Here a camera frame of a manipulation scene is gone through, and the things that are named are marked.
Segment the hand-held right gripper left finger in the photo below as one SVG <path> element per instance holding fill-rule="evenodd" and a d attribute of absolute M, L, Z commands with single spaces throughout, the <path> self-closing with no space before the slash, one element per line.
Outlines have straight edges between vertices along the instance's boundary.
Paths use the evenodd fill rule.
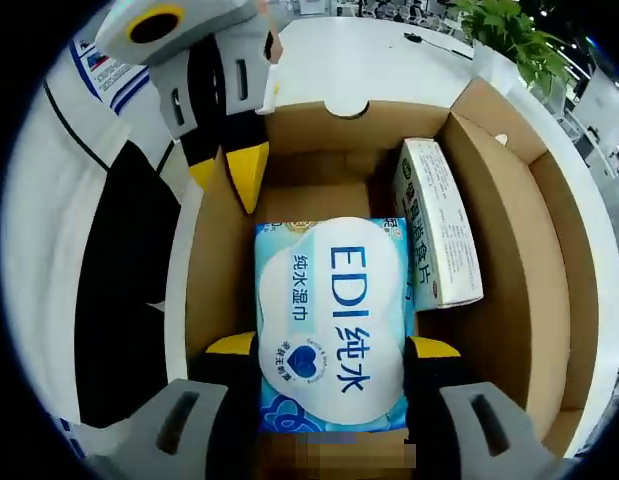
<path fill-rule="evenodd" d="M 89 463 L 103 479 L 249 479 L 261 370 L 254 332 L 224 337 L 131 417 L 120 446 Z"/>

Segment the person's left hand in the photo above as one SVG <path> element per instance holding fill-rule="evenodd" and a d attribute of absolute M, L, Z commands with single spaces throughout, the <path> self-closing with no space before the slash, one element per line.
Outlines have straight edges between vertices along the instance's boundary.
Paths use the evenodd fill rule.
<path fill-rule="evenodd" d="M 279 37 L 278 26 L 275 18 L 269 12 L 268 3 L 265 0 L 258 0 L 257 6 L 259 13 L 267 19 L 269 25 L 269 33 L 264 48 L 265 57 L 271 64 L 277 65 L 284 52 L 284 48 Z"/>

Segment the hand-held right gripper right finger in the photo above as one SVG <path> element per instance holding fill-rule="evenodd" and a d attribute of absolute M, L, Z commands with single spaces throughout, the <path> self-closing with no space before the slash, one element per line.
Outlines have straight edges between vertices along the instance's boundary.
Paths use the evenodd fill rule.
<path fill-rule="evenodd" d="M 478 381 L 454 347 L 411 336 L 403 369 L 416 479 L 563 479 L 572 468 L 541 443 L 526 411 Z"/>

